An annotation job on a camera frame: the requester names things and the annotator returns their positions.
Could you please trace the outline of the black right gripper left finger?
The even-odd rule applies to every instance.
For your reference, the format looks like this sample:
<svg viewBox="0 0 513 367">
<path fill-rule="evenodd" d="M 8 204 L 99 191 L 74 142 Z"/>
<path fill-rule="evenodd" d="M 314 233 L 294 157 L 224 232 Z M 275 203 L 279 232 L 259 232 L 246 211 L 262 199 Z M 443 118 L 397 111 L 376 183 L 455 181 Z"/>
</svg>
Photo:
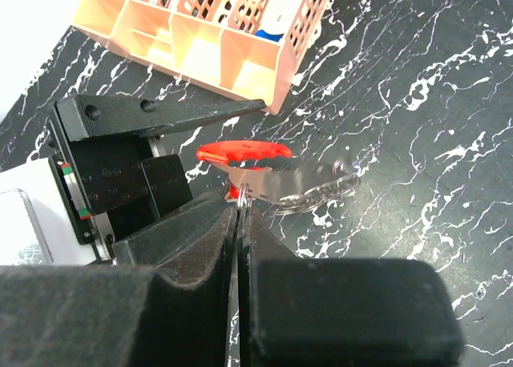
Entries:
<svg viewBox="0 0 513 367">
<path fill-rule="evenodd" d="M 4 266 L 4 366 L 222 366 L 236 212 L 158 268 Z"/>
</svg>

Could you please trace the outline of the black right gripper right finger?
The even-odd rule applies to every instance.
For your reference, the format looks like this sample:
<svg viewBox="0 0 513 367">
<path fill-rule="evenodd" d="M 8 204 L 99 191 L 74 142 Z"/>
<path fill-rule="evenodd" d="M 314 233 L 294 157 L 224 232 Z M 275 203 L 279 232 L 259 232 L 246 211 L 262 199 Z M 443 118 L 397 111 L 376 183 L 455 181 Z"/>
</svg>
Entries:
<svg viewBox="0 0 513 367">
<path fill-rule="evenodd" d="M 238 214 L 243 366 L 456 366 L 464 339 L 442 278 L 406 259 L 300 258 Z"/>
</svg>

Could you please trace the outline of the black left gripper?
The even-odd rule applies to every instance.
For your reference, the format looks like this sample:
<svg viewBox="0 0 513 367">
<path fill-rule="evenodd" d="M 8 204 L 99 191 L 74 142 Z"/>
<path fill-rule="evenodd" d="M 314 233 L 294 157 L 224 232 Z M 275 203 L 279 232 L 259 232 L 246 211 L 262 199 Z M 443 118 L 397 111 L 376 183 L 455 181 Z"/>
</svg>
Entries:
<svg viewBox="0 0 513 367">
<path fill-rule="evenodd" d="M 228 207 L 228 192 L 209 190 L 192 200 L 180 157 L 168 154 L 156 135 L 265 108 L 262 99 L 191 103 L 72 95 L 57 101 L 47 126 L 79 242 L 98 262 L 115 255 L 117 265 L 133 266 L 159 266 L 195 243 Z"/>
</svg>

